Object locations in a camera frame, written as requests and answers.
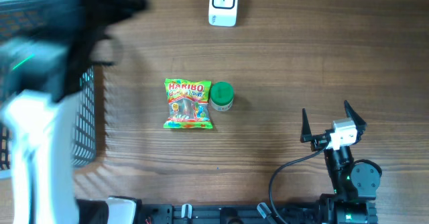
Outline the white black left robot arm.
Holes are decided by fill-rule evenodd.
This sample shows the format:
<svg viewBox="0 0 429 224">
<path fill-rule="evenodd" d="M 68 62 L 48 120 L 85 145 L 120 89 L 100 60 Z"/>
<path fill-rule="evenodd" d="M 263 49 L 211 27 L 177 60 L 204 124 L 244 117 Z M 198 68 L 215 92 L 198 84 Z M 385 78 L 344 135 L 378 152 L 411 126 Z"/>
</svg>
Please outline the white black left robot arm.
<svg viewBox="0 0 429 224">
<path fill-rule="evenodd" d="M 110 25 L 143 11 L 146 0 L 1 0 L 5 11 L 39 9 L 44 23 L 1 45 L 10 96 L 1 122 L 11 132 L 15 223 L 107 223 L 105 201 L 74 194 L 72 130 L 80 78 Z"/>
</svg>

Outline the green lid small jar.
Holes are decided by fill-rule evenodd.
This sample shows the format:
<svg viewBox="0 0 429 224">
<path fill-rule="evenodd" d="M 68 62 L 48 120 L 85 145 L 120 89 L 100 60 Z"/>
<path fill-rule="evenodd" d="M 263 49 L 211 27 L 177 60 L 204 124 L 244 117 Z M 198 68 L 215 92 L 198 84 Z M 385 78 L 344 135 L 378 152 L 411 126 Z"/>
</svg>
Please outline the green lid small jar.
<svg viewBox="0 0 429 224">
<path fill-rule="evenodd" d="M 233 104 L 234 89 L 227 82 L 217 82 L 210 89 L 210 103 L 214 110 L 228 111 Z"/>
</svg>

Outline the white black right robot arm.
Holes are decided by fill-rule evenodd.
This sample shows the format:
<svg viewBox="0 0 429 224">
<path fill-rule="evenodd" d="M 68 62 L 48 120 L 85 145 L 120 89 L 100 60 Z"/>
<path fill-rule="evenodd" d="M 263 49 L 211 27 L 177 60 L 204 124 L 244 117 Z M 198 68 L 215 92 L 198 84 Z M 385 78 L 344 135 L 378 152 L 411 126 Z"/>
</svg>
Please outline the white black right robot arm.
<svg viewBox="0 0 429 224">
<path fill-rule="evenodd" d="M 334 194 L 322 194 L 315 209 L 317 223 L 377 224 L 375 199 L 382 169 L 370 160 L 355 160 L 351 146 L 359 143 L 367 123 L 348 101 L 346 117 L 332 122 L 324 133 L 313 135 L 306 110 L 302 110 L 300 141 L 309 142 L 313 152 L 323 152 Z"/>
</svg>

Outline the Haribo gummy candy bag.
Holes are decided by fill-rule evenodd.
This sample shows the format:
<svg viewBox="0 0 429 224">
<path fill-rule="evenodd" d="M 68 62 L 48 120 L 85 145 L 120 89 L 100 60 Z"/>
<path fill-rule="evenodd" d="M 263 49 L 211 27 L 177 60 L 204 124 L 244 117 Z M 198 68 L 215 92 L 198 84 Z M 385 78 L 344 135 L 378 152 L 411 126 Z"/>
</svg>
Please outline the Haribo gummy candy bag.
<svg viewBox="0 0 429 224">
<path fill-rule="evenodd" d="M 167 78 L 164 82 L 169 116 L 165 129 L 212 129 L 208 111 L 211 81 Z"/>
</svg>

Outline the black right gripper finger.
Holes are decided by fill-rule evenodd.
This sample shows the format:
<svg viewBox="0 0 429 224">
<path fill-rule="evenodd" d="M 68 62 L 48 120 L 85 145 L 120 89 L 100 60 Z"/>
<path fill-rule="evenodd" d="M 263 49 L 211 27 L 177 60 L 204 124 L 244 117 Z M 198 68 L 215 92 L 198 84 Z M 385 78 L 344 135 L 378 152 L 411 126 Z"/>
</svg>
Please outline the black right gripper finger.
<svg viewBox="0 0 429 224">
<path fill-rule="evenodd" d="M 308 121 L 308 116 L 306 113 L 306 109 L 302 109 L 302 129 L 301 129 L 301 136 L 300 141 L 301 142 L 311 142 L 313 140 L 312 132 L 310 128 L 310 124 Z"/>
<path fill-rule="evenodd" d="M 357 130 L 366 130 L 367 123 L 355 112 L 347 100 L 344 101 L 344 106 L 347 117 L 350 117 L 354 121 Z"/>
</svg>

